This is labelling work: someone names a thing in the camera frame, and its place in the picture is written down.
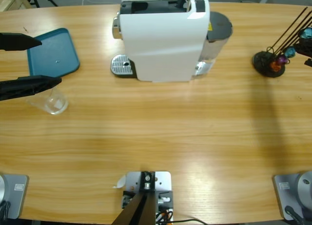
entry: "coffee machine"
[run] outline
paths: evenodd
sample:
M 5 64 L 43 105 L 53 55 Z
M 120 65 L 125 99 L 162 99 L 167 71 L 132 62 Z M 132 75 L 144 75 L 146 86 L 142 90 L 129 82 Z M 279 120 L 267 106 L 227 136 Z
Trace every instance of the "coffee machine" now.
M 140 81 L 189 81 L 195 72 L 210 19 L 208 0 L 122 0 L 113 36 L 122 39 L 112 72 Z

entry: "wood grain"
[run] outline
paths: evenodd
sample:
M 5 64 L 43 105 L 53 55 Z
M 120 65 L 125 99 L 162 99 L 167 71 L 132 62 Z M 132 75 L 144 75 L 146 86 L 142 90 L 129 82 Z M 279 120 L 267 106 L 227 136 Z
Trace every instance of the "wood grain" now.
M 121 212 L 122 190 L 112 187 L 122 175 L 167 170 L 176 219 L 281 219 L 273 175 L 312 168 L 312 69 L 299 55 L 282 77 L 268 79 L 251 58 L 303 7 L 211 9 L 228 16 L 233 36 L 206 77 L 181 83 L 111 74 L 111 59 L 124 52 L 112 37 L 118 5 L 0 13 L 0 32 L 37 36 L 67 28 L 81 61 L 58 86 L 70 102 L 61 115 L 24 99 L 0 102 L 0 171 L 30 177 L 22 218 L 111 223 Z M 1 80 L 27 75 L 26 52 L 0 52 Z

